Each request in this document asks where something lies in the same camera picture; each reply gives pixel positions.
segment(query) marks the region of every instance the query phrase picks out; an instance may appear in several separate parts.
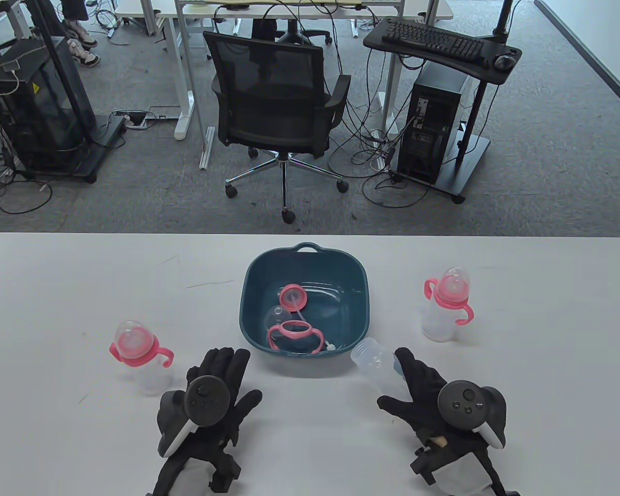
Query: desk leg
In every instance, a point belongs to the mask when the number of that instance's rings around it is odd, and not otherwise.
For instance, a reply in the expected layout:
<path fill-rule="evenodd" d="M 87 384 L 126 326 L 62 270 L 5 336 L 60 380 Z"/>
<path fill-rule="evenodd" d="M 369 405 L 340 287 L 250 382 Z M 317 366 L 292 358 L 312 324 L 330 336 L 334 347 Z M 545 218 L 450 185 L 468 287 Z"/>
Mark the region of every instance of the desk leg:
<path fill-rule="evenodd" d="M 393 107 L 397 98 L 397 88 L 399 87 L 399 77 L 401 74 L 402 64 L 399 61 L 399 57 L 397 57 L 397 54 L 391 54 L 391 60 L 388 64 L 386 92 L 379 92 L 379 103 L 381 103 L 381 125 L 379 129 L 384 135 L 388 131 L 388 137 L 395 137 L 397 135 Z"/>
<path fill-rule="evenodd" d="M 187 85 L 185 84 L 184 66 L 182 65 L 182 57 L 176 43 L 177 35 L 175 32 L 175 21 L 172 17 L 168 17 L 165 20 L 165 23 L 165 28 L 167 31 L 165 43 L 168 48 L 168 54 L 175 59 L 173 79 L 175 80 L 175 90 L 177 92 L 177 99 L 181 109 L 179 120 L 177 121 L 177 126 L 175 128 L 175 139 L 181 141 L 187 134 L 188 125 L 190 124 L 190 116 L 193 113 L 193 92 L 189 91 Z"/>
<path fill-rule="evenodd" d="M 395 105 L 395 98 L 397 98 L 397 87 L 399 87 L 399 77 L 402 73 L 402 64 L 400 64 L 399 58 L 396 54 L 391 54 L 390 63 L 388 65 L 388 80 L 386 81 L 386 91 L 380 91 L 377 94 L 379 104 L 381 104 L 381 111 L 379 116 L 379 125 L 375 129 L 371 130 L 373 137 L 383 140 L 387 138 L 388 141 L 394 139 L 397 136 L 398 130 L 395 123 L 395 114 L 393 113 L 393 107 Z M 373 142 L 374 147 L 380 147 L 380 142 Z M 385 162 L 382 157 L 377 158 L 378 170 L 383 170 Z"/>
<path fill-rule="evenodd" d="M 211 157 L 211 145 L 213 144 L 213 135 L 215 134 L 216 127 L 208 126 L 204 127 L 202 123 L 202 116 L 199 113 L 199 86 L 197 85 L 195 75 L 193 74 L 193 65 L 190 60 L 190 47 L 188 46 L 188 29 L 185 23 L 184 7 L 181 2 L 175 2 L 175 9 L 177 11 L 177 18 L 180 19 L 179 31 L 182 35 L 182 45 L 184 47 L 184 64 L 188 71 L 188 78 L 190 80 L 190 87 L 193 92 L 194 98 L 197 98 L 197 102 L 194 108 L 194 114 L 197 118 L 197 126 L 199 127 L 199 137 L 202 143 L 202 155 L 199 158 L 199 168 L 207 168 L 209 165 L 209 158 Z"/>

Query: vr controller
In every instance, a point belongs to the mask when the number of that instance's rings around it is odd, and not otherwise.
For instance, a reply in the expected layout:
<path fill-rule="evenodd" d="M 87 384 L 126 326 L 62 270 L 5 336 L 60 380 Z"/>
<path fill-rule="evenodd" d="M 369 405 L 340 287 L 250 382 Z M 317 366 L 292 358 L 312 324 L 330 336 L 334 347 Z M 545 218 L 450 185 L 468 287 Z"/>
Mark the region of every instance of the vr controller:
<path fill-rule="evenodd" d="M 505 398 L 499 390 L 469 381 L 447 383 L 438 394 L 438 411 L 452 427 L 472 430 L 489 446 L 505 447 Z"/>
<path fill-rule="evenodd" d="M 183 391 L 168 391 L 161 397 L 157 423 L 161 430 L 159 455 L 168 458 L 184 439 L 200 427 L 211 427 L 227 413 L 230 393 L 215 376 L 201 376 Z"/>

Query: baby bottle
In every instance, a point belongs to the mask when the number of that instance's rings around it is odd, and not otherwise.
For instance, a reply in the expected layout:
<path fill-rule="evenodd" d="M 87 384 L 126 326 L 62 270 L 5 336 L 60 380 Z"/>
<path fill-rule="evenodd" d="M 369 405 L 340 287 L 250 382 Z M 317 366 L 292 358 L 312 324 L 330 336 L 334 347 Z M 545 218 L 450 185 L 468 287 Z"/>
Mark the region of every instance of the baby bottle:
<path fill-rule="evenodd" d="M 175 354 L 162 348 L 158 338 L 140 322 L 129 320 L 119 324 L 110 353 L 133 370 L 142 394 L 163 394 L 175 378 L 169 368 Z"/>
<path fill-rule="evenodd" d="M 425 297 L 430 300 L 428 315 L 423 319 L 423 333 L 430 340 L 443 342 L 454 338 L 459 326 L 466 326 L 475 315 L 469 306 L 471 282 L 464 269 L 448 269 L 440 281 L 425 281 Z"/>
<path fill-rule="evenodd" d="M 374 338 L 367 337 L 358 343 L 351 352 L 351 359 L 380 394 L 400 401 L 412 401 L 397 357 Z"/>

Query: teal plastic basin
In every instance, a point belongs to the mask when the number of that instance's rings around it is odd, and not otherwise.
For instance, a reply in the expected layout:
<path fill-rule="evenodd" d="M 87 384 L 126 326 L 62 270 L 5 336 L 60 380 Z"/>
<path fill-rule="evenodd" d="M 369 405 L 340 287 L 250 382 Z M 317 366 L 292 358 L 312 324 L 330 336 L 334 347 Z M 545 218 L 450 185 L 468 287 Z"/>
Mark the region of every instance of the teal plastic basin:
<path fill-rule="evenodd" d="M 300 251 L 303 248 L 311 251 Z M 280 304 L 280 291 L 287 284 L 300 284 L 308 302 L 303 317 L 324 333 L 335 350 L 310 354 L 318 338 L 276 340 L 279 351 L 267 342 L 265 315 Z M 315 243 L 269 250 L 251 262 L 241 291 L 239 325 L 244 337 L 257 349 L 287 357 L 316 358 L 344 353 L 367 334 L 369 291 L 360 262 L 340 250 Z"/>

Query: pink bottle handle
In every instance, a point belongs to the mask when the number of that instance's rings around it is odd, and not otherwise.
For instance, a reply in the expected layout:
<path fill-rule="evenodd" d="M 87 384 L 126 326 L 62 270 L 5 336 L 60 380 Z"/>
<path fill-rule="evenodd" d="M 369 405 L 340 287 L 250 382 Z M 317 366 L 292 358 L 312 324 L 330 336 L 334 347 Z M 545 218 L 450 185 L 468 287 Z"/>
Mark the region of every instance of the pink bottle handle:
<path fill-rule="evenodd" d="M 159 348 L 157 350 L 157 354 L 161 354 L 161 355 L 168 357 L 168 359 L 163 362 L 163 368 L 168 368 L 169 366 L 173 364 L 173 360 L 175 359 L 175 354 L 171 352 L 171 350 L 168 350 L 168 348 Z"/>
<path fill-rule="evenodd" d="M 289 326 L 291 325 L 292 326 L 304 326 L 304 327 L 307 327 L 307 329 L 305 331 L 290 331 L 284 328 L 285 324 L 288 324 Z M 324 347 L 324 334 L 319 329 L 313 328 L 310 324 L 302 320 L 287 320 L 283 322 L 282 324 L 277 324 L 277 325 L 272 326 L 268 330 L 267 340 L 269 343 L 269 347 L 275 351 L 280 351 L 280 348 L 278 347 L 278 345 L 275 344 L 275 342 L 273 341 L 272 335 L 275 331 L 279 332 L 284 337 L 288 337 L 290 339 L 303 339 L 306 337 L 310 337 L 312 335 L 319 337 L 319 346 L 317 347 L 316 350 L 312 351 L 310 354 L 317 354 Z"/>
<path fill-rule="evenodd" d="M 151 359 L 153 359 L 157 354 L 162 354 L 168 357 L 168 359 L 163 362 L 164 368 L 168 368 L 169 366 L 171 366 L 173 364 L 173 359 L 175 359 L 175 354 L 171 352 L 171 350 L 168 350 L 168 348 L 161 348 L 161 347 L 156 348 L 156 352 L 154 354 L 152 354 L 152 352 L 150 351 L 145 356 L 141 356 L 139 359 L 123 359 L 121 355 L 119 354 L 119 351 L 115 343 L 111 343 L 110 347 L 108 348 L 108 351 L 110 352 L 112 356 L 115 357 L 115 359 L 118 362 L 125 363 L 126 365 L 130 367 L 137 367 L 137 366 L 144 365 L 145 363 L 151 361 Z"/>
<path fill-rule="evenodd" d="M 438 279 L 428 279 L 425 281 L 425 298 L 428 300 L 432 299 L 432 287 L 430 284 L 433 284 L 435 287 L 438 285 Z"/>
<path fill-rule="evenodd" d="M 457 319 L 455 321 L 455 324 L 459 325 L 459 326 L 466 326 L 466 324 L 470 323 L 473 319 L 475 319 L 475 314 L 473 313 L 473 308 L 471 308 L 468 304 L 464 305 L 464 309 L 466 310 L 466 313 L 468 314 L 468 319 Z"/>
<path fill-rule="evenodd" d="M 117 347 L 115 346 L 115 343 L 110 344 L 108 351 L 110 352 L 112 356 L 114 356 L 117 359 L 118 362 L 121 362 L 121 355 L 119 354 L 119 351 L 117 350 Z"/>

